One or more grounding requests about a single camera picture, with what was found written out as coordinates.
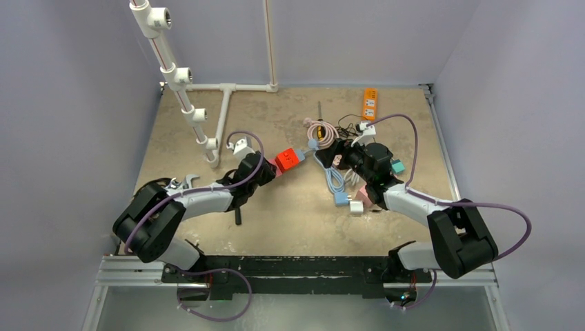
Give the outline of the teal USB charger plug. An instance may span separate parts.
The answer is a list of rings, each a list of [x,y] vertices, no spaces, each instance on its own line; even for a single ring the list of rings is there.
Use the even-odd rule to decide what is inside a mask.
[[[393,174],[402,174],[406,171],[405,165],[399,159],[391,161],[391,170]]]

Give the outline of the pink cube power socket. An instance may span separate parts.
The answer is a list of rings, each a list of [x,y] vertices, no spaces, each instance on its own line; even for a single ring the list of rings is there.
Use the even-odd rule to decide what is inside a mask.
[[[366,191],[365,185],[363,185],[362,187],[360,187],[360,189],[358,189],[358,191],[356,192],[356,194],[354,196],[354,200],[361,201],[365,208],[370,208],[373,205],[372,201],[368,197],[368,193]]]

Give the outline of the white plug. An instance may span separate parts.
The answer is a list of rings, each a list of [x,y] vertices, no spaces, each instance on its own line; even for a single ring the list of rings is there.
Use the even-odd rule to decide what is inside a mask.
[[[364,213],[364,202],[361,200],[349,201],[350,215],[359,216]]]

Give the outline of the orange power strip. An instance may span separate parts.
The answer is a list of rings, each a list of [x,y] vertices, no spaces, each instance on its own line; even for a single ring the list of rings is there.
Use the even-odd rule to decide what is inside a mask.
[[[377,95],[376,88],[366,88],[362,102],[361,117],[368,121],[374,121],[377,118]]]

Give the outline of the black yellow flathead screwdriver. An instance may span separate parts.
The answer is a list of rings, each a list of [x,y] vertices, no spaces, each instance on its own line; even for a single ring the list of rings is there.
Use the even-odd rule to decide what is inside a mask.
[[[321,109],[321,102],[318,101],[317,102],[317,120],[319,122],[323,122],[323,116],[322,116],[322,109]],[[327,135],[327,130],[326,127],[323,125],[319,125],[317,128],[317,138],[319,140],[319,142],[323,141],[326,138]]]

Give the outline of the small pink plug block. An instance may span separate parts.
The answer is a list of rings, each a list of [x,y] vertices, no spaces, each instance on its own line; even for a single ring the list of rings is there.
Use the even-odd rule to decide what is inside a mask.
[[[333,166],[335,166],[337,168],[340,163],[341,163],[341,155],[338,154],[333,159]]]

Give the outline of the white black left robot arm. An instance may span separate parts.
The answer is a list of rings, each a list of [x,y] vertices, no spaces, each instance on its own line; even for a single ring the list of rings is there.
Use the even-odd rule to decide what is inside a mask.
[[[179,268],[189,282],[206,272],[203,252],[176,237],[182,221],[215,212],[230,212],[248,202],[255,190],[277,176],[277,166],[259,151],[247,154],[238,168],[214,183],[178,188],[149,183],[138,191],[114,222],[112,231],[144,263],[161,261]]]

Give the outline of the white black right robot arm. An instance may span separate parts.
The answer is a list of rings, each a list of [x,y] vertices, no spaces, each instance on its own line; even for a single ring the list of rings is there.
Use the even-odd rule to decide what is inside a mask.
[[[338,160],[342,169],[365,181],[374,205],[428,228],[430,242],[411,241],[389,251],[387,273],[393,279],[403,281],[419,269],[441,270],[458,279],[498,256],[497,244],[471,201],[438,200],[410,189],[393,174],[393,154],[385,145],[335,139],[330,147],[317,151],[317,158],[326,168]]]

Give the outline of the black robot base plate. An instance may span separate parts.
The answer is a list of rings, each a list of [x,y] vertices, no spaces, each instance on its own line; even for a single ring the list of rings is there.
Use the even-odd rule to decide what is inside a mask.
[[[202,285],[212,300],[234,294],[351,294],[364,299],[415,299],[429,271],[406,270],[391,256],[208,255],[188,272],[165,264],[163,283]]]

